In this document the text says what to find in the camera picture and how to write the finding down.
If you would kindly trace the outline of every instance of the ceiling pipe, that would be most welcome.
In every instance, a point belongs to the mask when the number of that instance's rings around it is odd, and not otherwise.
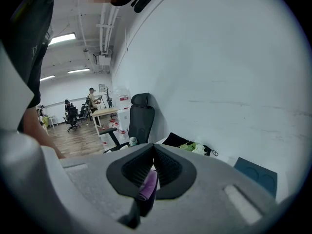
[[[113,16],[113,21],[112,21],[112,25],[113,25],[113,26],[114,26],[114,24],[115,24],[115,21],[116,21],[116,17],[117,17],[119,8],[120,8],[120,7],[116,7],[116,9],[115,9],[115,11],[114,11],[114,16]],[[107,43],[107,45],[105,45],[106,54],[108,54],[108,47],[109,47],[109,43],[110,43],[110,41],[111,41],[112,32],[113,32],[113,29],[109,29],[108,43]]]
[[[107,6],[107,3],[103,3],[100,24],[104,24],[105,17],[106,17],[105,16],[106,15],[106,6]],[[101,53],[103,52],[103,30],[104,30],[103,28],[99,29],[99,49],[100,49]]]
[[[107,22],[107,24],[108,24],[109,26],[112,25],[113,16],[114,16],[114,14],[115,14],[115,9],[116,9],[116,7],[113,6],[113,5],[111,5],[111,10],[110,10],[110,12],[109,12],[109,18],[108,18],[108,22]],[[112,29],[110,29],[110,28],[106,29],[104,51],[107,51],[107,48],[108,48],[108,46],[107,46],[108,37],[109,37],[109,32],[110,32],[111,30],[112,30]]]
[[[89,61],[90,61],[91,66],[92,66],[92,70],[94,72],[95,69],[94,69],[94,66],[93,66],[93,63],[92,63],[92,59],[91,59],[88,47],[87,47],[86,38],[84,37],[84,33],[83,33],[82,20],[81,20],[81,10],[80,10],[80,5],[79,5],[79,0],[77,0],[77,1],[78,1],[78,4],[77,4],[77,6],[78,6],[78,19],[79,19],[80,29],[81,29],[81,33],[82,33],[82,38],[83,38],[84,45],[86,47],[86,52],[88,53],[88,57],[89,57]]]

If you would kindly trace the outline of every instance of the purple object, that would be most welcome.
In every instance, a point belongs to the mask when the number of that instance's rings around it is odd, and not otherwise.
[[[140,187],[139,199],[148,200],[157,186],[157,172],[150,170],[147,174],[142,186]]]

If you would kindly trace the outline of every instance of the fluorescent light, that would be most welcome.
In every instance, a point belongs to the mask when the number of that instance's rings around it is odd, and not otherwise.
[[[40,79],[40,81],[42,81],[42,80],[47,80],[47,79],[50,79],[50,78],[53,78],[53,77],[55,77],[55,76],[48,76],[48,77],[45,77],[45,78]]]
[[[52,38],[52,40],[51,40],[49,45],[57,43],[57,42],[73,40],[73,39],[76,39],[76,35],[74,33],[63,35],[63,36],[59,36],[59,37],[54,37],[54,38]]]
[[[78,70],[68,71],[68,73],[71,74],[71,73],[83,72],[83,71],[90,71],[90,69],[89,68],[78,69]]]

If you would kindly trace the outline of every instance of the chair headrest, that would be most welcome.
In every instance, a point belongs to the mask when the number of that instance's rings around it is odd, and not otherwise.
[[[137,106],[137,107],[145,107],[147,108],[148,107],[148,95],[150,93],[144,93],[144,94],[137,94],[135,96],[132,97],[131,99],[131,103],[132,105],[134,106]]]

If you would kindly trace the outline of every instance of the ceiling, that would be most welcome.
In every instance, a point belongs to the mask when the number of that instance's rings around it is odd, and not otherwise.
[[[87,52],[83,51],[86,47],[78,19],[78,5],[82,15],[83,32],[93,66],[89,61]],[[93,73],[109,71],[109,66],[100,67],[96,65],[93,56],[94,52],[99,51],[99,28],[96,27],[96,24],[100,23],[101,11],[102,3],[90,3],[88,0],[55,0],[51,21],[54,37],[75,33],[77,39],[55,43],[48,47],[42,62],[41,78],[51,75],[56,76],[55,78],[64,77],[68,75],[67,71],[82,69],[84,67],[90,68]],[[121,19],[120,14],[122,14],[122,8],[119,10],[112,32],[109,47],[111,50],[113,50],[116,28]]]

